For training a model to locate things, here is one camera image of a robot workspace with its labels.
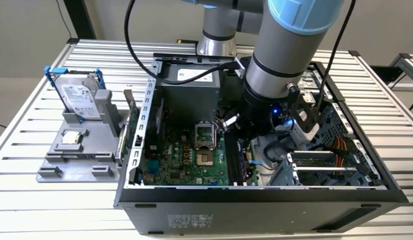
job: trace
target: white wall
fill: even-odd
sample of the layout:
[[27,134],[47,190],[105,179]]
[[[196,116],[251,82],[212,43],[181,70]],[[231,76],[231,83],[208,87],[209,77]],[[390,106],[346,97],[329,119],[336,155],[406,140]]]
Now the white wall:
[[0,0],[0,77],[40,77],[68,38],[55,0]]
[[[128,0],[85,0],[99,39],[124,40]],[[64,17],[71,23],[63,0]],[[321,49],[332,49],[349,0]],[[137,0],[131,21],[133,41],[199,40],[203,7],[180,0]],[[0,0],[0,77],[40,77],[68,39],[55,0]],[[237,35],[253,45],[256,36]],[[360,0],[341,41],[370,64],[386,65],[397,53],[413,53],[413,0]]]

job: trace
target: aluminum extrusion table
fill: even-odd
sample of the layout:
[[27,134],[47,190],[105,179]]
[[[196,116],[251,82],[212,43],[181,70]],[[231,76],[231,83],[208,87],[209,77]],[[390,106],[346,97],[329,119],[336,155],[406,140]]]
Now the aluminum extrusion table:
[[[193,44],[135,43],[147,66],[153,53],[195,54]],[[253,48],[240,46],[240,54]],[[200,239],[413,239],[413,115],[361,56],[338,51],[331,75],[410,204],[346,233],[296,235],[200,235]],[[313,61],[329,61],[320,50]],[[147,74],[119,41],[67,44],[52,67],[101,68],[113,103],[127,108],[123,89],[141,104]],[[45,78],[0,137],[0,239],[132,239],[139,237],[123,210],[113,209],[117,183],[37,183],[36,172],[63,123],[63,103]],[[188,236],[167,236],[185,239]]]

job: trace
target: metal frame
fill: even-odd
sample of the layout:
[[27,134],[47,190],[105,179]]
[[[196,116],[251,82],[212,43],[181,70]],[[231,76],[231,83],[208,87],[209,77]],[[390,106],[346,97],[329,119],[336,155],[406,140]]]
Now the metal frame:
[[406,73],[406,75],[413,80],[413,56],[412,55],[406,53],[400,53],[397,57],[394,58],[393,62],[390,63],[390,67],[400,67],[401,70]]
[[64,3],[72,19],[77,37],[80,39],[97,39],[85,0],[64,0]]

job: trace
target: barcode label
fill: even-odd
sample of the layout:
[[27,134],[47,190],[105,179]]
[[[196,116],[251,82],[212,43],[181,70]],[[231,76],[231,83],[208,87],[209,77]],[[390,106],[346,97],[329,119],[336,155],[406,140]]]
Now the barcode label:
[[[179,70],[179,81],[193,78],[199,74],[203,74],[207,70],[203,69],[180,69]],[[212,73],[196,80],[196,82],[213,82]]]

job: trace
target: motherboard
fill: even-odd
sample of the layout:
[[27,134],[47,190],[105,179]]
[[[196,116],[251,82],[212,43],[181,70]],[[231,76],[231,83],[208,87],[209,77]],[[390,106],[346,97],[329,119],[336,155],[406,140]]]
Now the motherboard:
[[[224,131],[216,129],[215,126],[212,128],[200,126],[199,132],[200,134],[196,134],[196,131],[177,127],[165,129],[161,153],[157,159],[151,158],[147,161],[145,185],[231,185]],[[203,138],[203,142],[215,139],[215,148],[199,147],[196,144],[199,137]],[[247,184],[255,186],[257,185],[257,173],[252,168],[249,168],[251,176]]]

